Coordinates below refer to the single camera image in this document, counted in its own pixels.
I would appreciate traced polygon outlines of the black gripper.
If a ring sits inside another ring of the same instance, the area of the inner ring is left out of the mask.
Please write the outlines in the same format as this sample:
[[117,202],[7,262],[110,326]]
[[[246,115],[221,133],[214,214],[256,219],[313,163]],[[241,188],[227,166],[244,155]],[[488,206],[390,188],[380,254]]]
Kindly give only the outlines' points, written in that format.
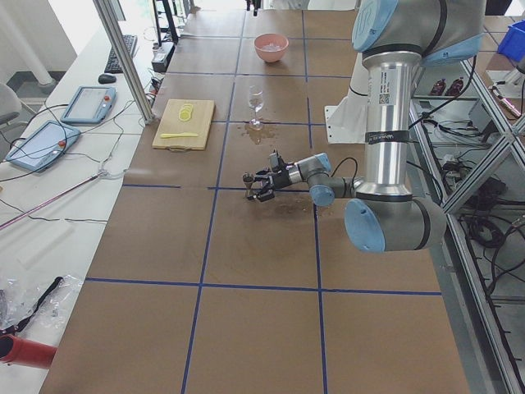
[[264,168],[253,174],[254,181],[268,181],[269,179],[271,186],[264,186],[260,190],[248,188],[247,199],[265,202],[275,197],[275,190],[285,189],[291,185],[289,171],[286,168],[277,172],[271,172],[269,168]]

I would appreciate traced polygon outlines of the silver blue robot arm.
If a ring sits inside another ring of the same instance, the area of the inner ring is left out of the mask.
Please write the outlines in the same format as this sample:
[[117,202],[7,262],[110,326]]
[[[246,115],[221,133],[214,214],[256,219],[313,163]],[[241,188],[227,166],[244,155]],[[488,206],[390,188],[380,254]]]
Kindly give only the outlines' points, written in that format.
[[474,57],[482,41],[483,1],[361,1],[352,32],[368,73],[364,133],[366,174],[335,176],[325,153],[244,174],[250,200],[266,201],[276,190],[304,182],[321,207],[347,199],[345,229],[364,252],[423,250],[438,244],[446,229],[442,208],[414,196],[405,183],[409,104],[420,66]]

